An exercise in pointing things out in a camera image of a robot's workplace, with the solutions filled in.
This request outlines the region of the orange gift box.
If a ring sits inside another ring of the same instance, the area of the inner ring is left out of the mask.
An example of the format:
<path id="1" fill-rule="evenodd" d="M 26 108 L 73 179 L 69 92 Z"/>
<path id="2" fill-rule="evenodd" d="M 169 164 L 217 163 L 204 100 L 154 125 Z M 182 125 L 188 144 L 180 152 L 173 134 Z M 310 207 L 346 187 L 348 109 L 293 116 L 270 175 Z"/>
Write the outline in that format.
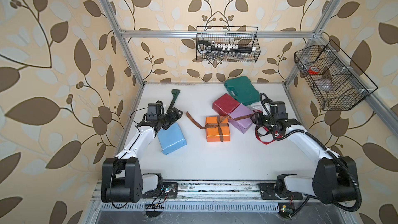
<path id="1" fill-rule="evenodd" d="M 205 122 L 207 142 L 229 142 L 230 128 L 226 116 L 207 117 Z"/>

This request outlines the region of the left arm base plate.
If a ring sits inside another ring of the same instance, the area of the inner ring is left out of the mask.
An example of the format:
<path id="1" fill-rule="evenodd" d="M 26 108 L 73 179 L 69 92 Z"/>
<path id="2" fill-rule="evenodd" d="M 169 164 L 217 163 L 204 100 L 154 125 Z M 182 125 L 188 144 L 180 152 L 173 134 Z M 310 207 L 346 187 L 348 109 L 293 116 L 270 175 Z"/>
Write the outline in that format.
<path id="1" fill-rule="evenodd" d="M 156 197 L 164 197 L 167 195 L 167 199 L 176 199 L 178 195 L 178 182 L 163 182 L 162 186 L 158 186 L 157 189 L 148 191 L 143 194 L 143 199 L 155 199 Z"/>

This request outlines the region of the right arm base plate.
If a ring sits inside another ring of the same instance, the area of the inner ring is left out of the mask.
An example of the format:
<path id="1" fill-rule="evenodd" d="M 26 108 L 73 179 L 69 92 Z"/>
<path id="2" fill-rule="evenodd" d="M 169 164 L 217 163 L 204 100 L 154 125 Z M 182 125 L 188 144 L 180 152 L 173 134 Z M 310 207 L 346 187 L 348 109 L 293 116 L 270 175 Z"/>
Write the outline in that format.
<path id="1" fill-rule="evenodd" d="M 276 182 L 258 184 L 262 200 L 303 200 L 303 195 L 291 192 Z"/>

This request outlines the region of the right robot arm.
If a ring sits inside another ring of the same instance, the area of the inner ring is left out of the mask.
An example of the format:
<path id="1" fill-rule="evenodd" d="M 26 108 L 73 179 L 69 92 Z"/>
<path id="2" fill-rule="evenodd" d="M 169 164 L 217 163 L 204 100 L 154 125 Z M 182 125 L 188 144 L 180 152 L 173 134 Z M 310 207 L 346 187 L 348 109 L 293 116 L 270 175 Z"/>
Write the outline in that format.
<path id="1" fill-rule="evenodd" d="M 274 102 L 261 93 L 260 103 L 263 110 L 256 110 L 251 117 L 256 128 L 265 128 L 266 134 L 271 135 L 274 142 L 291 141 L 316 166 L 312 177 L 279 175 L 274 186 L 268 190 L 280 199 L 299 193 L 323 204 L 333 204 L 344 211 L 358 211 L 362 205 L 362 195 L 354 160 L 327 148 L 298 120 L 289 118 L 284 102 Z"/>

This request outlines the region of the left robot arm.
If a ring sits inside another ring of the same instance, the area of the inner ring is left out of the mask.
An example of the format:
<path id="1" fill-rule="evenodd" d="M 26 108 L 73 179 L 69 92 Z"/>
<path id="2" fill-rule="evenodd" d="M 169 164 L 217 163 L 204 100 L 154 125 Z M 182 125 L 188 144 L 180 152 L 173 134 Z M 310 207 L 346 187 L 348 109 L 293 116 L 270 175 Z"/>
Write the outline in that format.
<path id="1" fill-rule="evenodd" d="M 167 190 L 161 174 L 143 174 L 140 159 L 148 145 L 161 130 L 167 130 L 179 120 L 183 112 L 174 107 L 167 110 L 163 102 L 149 103 L 147 113 L 135 126 L 137 132 L 126 140 L 124 148 L 102 165 L 101 200 L 104 203 L 136 203 L 143 195 L 159 197 Z"/>

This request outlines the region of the purple gift box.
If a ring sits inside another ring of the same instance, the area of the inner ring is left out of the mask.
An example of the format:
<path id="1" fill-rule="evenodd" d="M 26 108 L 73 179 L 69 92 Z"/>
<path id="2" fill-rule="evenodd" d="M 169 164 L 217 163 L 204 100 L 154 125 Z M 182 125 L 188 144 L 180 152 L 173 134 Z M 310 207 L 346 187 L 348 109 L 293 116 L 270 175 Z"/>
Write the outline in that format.
<path id="1" fill-rule="evenodd" d="M 241 133 L 246 133 L 253 125 L 251 120 L 255 112 L 240 104 L 233 112 L 229 114 L 229 124 L 237 128 Z"/>

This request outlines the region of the white ribbon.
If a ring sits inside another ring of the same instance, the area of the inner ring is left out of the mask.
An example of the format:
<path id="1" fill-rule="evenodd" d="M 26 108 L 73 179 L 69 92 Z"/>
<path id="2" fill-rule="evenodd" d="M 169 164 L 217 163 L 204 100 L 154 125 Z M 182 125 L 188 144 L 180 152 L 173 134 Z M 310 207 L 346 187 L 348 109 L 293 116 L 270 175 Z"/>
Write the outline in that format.
<path id="1" fill-rule="evenodd" d="M 249 105 L 248 107 L 254 112 L 261 112 L 261 113 L 264 112 L 263 107 L 259 102 Z"/>

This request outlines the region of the brown ribbon bow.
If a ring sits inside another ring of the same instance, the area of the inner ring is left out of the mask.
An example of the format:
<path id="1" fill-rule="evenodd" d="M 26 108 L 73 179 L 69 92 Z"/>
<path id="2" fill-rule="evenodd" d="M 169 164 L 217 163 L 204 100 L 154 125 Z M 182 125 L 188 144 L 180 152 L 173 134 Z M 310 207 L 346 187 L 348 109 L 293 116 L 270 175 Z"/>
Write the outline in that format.
<path id="1" fill-rule="evenodd" d="M 243 115 L 241 117 L 232 118 L 229 115 L 217 116 L 217 117 L 207 117 L 205 125 L 200 125 L 190 114 L 186 112 L 186 116 L 189 120 L 199 129 L 206 131 L 207 142 L 230 142 L 230 128 L 229 120 L 240 121 L 244 119 L 249 119 L 254 114 Z"/>

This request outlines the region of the blue gift box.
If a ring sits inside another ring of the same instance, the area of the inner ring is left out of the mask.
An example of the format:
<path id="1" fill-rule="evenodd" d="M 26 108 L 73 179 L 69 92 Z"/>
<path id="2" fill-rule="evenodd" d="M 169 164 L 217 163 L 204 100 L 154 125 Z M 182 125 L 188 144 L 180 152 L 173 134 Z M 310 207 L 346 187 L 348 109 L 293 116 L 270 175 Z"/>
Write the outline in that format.
<path id="1" fill-rule="evenodd" d="M 172 124 L 167 130 L 161 129 L 157 137 L 164 155 L 168 155 L 187 145 L 178 123 Z"/>

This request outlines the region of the red ribbon bow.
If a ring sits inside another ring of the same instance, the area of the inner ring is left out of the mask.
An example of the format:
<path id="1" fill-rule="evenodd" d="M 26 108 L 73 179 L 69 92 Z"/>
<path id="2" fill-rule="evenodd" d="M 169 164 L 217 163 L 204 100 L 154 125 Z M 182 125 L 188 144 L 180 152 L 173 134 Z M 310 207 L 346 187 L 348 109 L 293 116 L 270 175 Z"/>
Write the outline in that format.
<path id="1" fill-rule="evenodd" d="M 267 127 L 256 125 L 255 127 L 256 139 L 264 145 L 269 145 L 276 140 L 272 138 L 272 133 Z"/>

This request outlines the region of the dark red gift box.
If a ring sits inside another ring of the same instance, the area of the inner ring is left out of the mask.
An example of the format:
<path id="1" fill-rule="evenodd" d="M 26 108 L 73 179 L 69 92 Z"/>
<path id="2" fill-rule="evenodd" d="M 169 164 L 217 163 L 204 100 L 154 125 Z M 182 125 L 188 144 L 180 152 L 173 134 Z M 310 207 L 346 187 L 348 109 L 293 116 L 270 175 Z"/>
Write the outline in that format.
<path id="1" fill-rule="evenodd" d="M 225 93 L 213 102 L 212 108 L 218 115 L 226 116 L 230 115 L 239 105 L 240 103 L 236 99 Z"/>

